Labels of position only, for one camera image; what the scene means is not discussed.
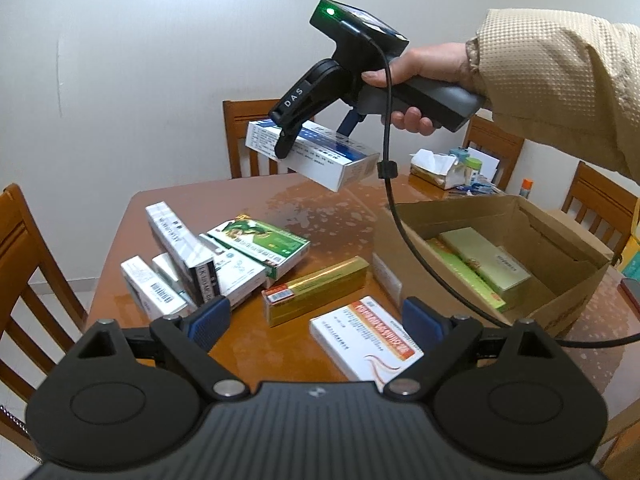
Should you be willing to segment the beige sleeved right forearm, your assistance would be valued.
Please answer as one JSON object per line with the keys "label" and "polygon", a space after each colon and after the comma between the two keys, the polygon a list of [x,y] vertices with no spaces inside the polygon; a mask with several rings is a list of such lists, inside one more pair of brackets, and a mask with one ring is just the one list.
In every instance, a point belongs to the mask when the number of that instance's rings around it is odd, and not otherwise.
{"label": "beige sleeved right forearm", "polygon": [[465,49],[500,128],[638,180],[638,26],[491,9]]}

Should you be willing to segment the person's right hand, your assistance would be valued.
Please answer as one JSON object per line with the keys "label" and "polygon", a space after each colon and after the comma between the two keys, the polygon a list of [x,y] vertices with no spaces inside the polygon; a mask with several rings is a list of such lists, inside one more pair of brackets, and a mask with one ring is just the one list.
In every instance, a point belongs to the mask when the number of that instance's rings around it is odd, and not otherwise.
{"label": "person's right hand", "polygon": [[[486,98],[486,89],[480,75],[472,67],[470,51],[464,42],[431,44],[409,48],[390,62],[392,84],[402,84],[414,76],[456,84],[466,91]],[[390,123],[399,130],[430,136],[438,127],[416,107],[408,107],[405,113],[390,114]]]}

